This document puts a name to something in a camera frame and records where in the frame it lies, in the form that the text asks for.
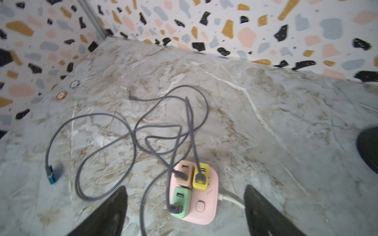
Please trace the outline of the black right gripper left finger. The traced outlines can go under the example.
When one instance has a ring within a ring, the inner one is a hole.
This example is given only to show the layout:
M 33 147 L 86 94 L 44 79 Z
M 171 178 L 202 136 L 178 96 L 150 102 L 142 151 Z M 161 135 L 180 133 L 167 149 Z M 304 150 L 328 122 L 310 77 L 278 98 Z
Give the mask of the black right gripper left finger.
M 125 186 L 119 187 L 70 236 L 120 236 L 123 231 L 128 195 Z

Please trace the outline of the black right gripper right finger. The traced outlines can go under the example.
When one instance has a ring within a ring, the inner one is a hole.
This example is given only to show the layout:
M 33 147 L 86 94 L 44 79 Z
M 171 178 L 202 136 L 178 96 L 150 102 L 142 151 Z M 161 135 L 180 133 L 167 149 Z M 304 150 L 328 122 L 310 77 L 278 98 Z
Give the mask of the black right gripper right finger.
M 246 186 L 244 203 L 247 224 L 252 236 L 305 235 L 252 185 Z

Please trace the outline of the blue mp3 player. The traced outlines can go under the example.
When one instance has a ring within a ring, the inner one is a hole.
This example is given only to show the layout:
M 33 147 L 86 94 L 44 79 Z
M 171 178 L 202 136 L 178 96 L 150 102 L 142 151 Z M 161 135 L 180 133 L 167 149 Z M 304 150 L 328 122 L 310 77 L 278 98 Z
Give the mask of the blue mp3 player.
M 50 166 L 45 166 L 45 171 L 46 171 L 46 176 L 50 184 L 54 184 L 56 182 L 54 172 L 52 165 Z

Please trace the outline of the green USB charger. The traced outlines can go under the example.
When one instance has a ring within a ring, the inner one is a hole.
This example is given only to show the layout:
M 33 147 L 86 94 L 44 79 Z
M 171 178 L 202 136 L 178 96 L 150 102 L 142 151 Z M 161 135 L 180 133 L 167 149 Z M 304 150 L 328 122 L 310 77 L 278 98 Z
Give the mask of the green USB charger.
M 192 191 L 185 187 L 174 188 L 173 197 L 171 198 L 171 214 L 177 218 L 188 216 L 191 207 Z

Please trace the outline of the yellow USB charger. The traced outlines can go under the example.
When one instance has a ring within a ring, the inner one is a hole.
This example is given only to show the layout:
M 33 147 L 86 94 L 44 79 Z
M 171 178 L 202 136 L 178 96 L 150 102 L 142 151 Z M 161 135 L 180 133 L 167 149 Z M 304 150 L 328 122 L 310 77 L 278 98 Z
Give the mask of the yellow USB charger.
M 192 186 L 195 190 L 205 192 L 209 186 L 210 166 L 199 163 L 195 166 Z

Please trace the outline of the pink USB charger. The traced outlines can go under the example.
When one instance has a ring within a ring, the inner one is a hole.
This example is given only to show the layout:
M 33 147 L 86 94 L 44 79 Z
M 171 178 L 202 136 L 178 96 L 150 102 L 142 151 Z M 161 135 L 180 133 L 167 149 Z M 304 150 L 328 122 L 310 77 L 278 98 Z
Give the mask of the pink USB charger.
M 176 184 L 181 187 L 192 188 L 194 164 L 187 160 L 182 160 L 176 165 L 175 169 L 180 172 L 176 178 Z

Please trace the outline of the pink power strip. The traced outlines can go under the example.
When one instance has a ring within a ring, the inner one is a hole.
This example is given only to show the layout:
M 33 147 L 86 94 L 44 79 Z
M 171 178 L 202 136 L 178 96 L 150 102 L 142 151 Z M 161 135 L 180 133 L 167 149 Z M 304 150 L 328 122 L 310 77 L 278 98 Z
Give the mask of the pink power strip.
M 180 187 L 176 184 L 176 178 L 171 176 L 170 180 L 170 203 L 173 197 L 174 188 Z M 198 225 L 207 225 L 211 223 L 216 215 L 218 195 L 219 195 L 219 178 L 218 174 L 210 167 L 209 186 L 205 192 L 195 190 L 192 186 L 191 207 L 187 217 L 181 219 Z

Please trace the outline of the black microphone stand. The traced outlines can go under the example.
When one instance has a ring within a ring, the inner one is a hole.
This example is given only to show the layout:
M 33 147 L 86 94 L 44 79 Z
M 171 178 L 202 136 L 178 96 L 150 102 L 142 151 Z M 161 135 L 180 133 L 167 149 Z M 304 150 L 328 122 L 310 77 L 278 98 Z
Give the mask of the black microphone stand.
M 359 133 L 356 139 L 356 148 L 367 166 L 378 173 L 378 128 L 370 127 Z

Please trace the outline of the round sticker white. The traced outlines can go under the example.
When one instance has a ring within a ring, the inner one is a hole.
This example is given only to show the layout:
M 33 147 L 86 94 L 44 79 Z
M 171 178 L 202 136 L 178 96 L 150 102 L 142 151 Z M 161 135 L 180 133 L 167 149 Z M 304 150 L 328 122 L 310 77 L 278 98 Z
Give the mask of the round sticker white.
M 77 88 L 79 85 L 80 85 L 80 81 L 79 81 L 79 80 L 74 80 L 74 81 L 70 84 L 70 88 L 71 88 L 71 89 L 75 89 L 75 88 Z

